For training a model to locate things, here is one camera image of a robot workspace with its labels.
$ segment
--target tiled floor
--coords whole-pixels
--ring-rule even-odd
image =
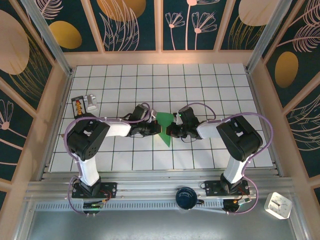
[[[242,64],[157,64],[78,66],[60,128],[63,134],[73,120],[71,98],[94,94],[100,117],[123,117],[135,106],[148,102],[158,112],[172,113],[199,102],[212,107],[218,118],[240,112],[257,112]],[[211,118],[201,105],[192,106],[200,121]],[[257,117],[246,116],[266,140]],[[172,139],[167,147],[158,135],[145,138],[107,137],[96,155],[100,172],[169,169],[219,169],[228,164],[229,153],[220,138],[184,143]],[[272,167],[268,151],[249,165]],[[76,172],[58,137],[50,172]]]

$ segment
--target dark green wallpaper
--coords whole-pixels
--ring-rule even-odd
[[[320,85],[286,116],[309,177],[320,174]]]
[[[186,50],[186,33],[188,50],[213,50],[225,6],[225,0],[198,0],[193,6],[164,0],[163,50]]]
[[[6,195],[7,193],[5,191],[0,191],[0,211],[1,211],[2,205],[4,204]]]
[[[320,71],[320,8],[313,3],[304,2],[266,63],[283,107]]]
[[[278,26],[277,30],[275,31],[275,33],[274,33],[273,37],[271,38],[269,44],[268,44],[268,45],[266,46],[266,48],[265,48],[265,50],[264,50],[264,52],[263,52],[263,54],[262,54],[262,57],[263,57],[263,58],[265,58],[265,56],[267,55],[267,53],[268,53],[271,45],[274,43],[274,40],[275,40],[276,36],[278,36],[280,30],[282,29],[282,27],[283,27],[283,25],[285,24],[287,18],[288,18],[289,15],[291,14],[291,11],[292,11],[292,9],[294,8],[294,6],[296,5],[297,1],[298,1],[298,0],[292,0],[288,11],[287,11],[286,14],[284,15],[284,17],[283,17],[280,25]]]
[[[154,0],[125,0],[124,6],[120,0],[99,0],[101,7],[97,0],[90,3],[105,51],[156,50]]]
[[[11,181],[33,118],[0,90],[0,178]]]
[[[241,12],[242,19],[247,19],[252,25],[247,25],[242,22],[240,18],[240,5],[248,12]],[[262,21],[269,19],[274,9],[275,1],[265,1],[263,8],[259,9],[260,12],[253,7],[251,0],[236,0],[230,21],[225,32],[221,50],[253,50],[265,29],[267,22]]]
[[[98,51],[80,0],[36,0],[35,3],[63,52]]]
[[[314,193],[315,193],[316,199],[318,199],[318,202],[320,205],[320,187],[315,188]]]
[[[52,65],[9,1],[0,14],[0,78],[37,109]]]

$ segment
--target green paper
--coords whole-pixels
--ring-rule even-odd
[[[164,141],[164,143],[168,147],[170,147],[171,136],[166,134],[166,129],[174,121],[174,116],[171,113],[167,112],[157,112],[155,119],[158,121],[158,124],[160,124],[162,127],[159,136]]]

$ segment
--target metal plate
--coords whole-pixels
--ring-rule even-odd
[[[114,199],[117,193],[117,183],[116,182],[102,182],[100,185],[100,192],[95,197],[86,196],[80,188],[79,183],[75,183],[72,191],[73,199],[105,199],[106,195],[111,193],[111,198]]]
[[[226,193],[221,187],[220,181],[205,181],[204,182],[204,187],[205,187],[205,194],[207,197],[223,197],[223,196],[242,196],[243,193],[238,190],[232,194]],[[250,190],[248,186],[248,182],[246,180],[243,180],[242,183],[240,184],[239,188],[244,192],[246,195],[250,195]]]

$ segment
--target white clock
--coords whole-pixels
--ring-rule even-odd
[[[264,209],[278,219],[288,219],[292,210],[292,201],[277,192],[270,193]]]

